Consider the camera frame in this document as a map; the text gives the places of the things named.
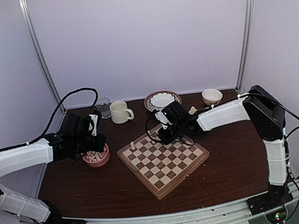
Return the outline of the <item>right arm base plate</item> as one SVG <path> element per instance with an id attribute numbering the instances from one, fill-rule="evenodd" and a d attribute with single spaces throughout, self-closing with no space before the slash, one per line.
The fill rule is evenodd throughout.
<path id="1" fill-rule="evenodd" d="M 291 192 L 286 191 L 283 194 L 275 192 L 267 192 L 265 194 L 257 195 L 247 200 L 247 205 L 251 211 L 251 215 L 256 215 L 262 212 L 267 212 L 276 207 L 283 206 L 284 203 L 293 200 Z"/>

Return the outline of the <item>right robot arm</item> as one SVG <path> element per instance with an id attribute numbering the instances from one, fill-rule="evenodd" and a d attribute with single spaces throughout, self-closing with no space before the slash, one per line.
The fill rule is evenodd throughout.
<path id="1" fill-rule="evenodd" d="M 266 148 L 269 169 L 269 189 L 265 201 L 276 207 L 287 194 L 289 150 L 285 132 L 284 107 L 260 85 L 236 99 L 220 105 L 211 105 L 194 114 L 176 101 L 161 111 L 154 111 L 155 119 L 162 125 L 158 131 L 163 144 L 183 136 L 193 137 L 204 131 L 239 121 L 251 121 Z"/>

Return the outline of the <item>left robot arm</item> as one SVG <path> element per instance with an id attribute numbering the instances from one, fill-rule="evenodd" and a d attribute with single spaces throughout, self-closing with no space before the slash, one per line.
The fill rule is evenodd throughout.
<path id="1" fill-rule="evenodd" d="M 0 178 L 34 165 L 75 159 L 88 151 L 102 152 L 106 136 L 97 131 L 100 115 L 86 117 L 68 115 L 58 133 L 49 133 L 39 140 L 0 149 Z M 0 184 L 0 210 L 25 216 L 40 224 L 67 224 L 60 211 L 50 202 L 24 196 Z"/>

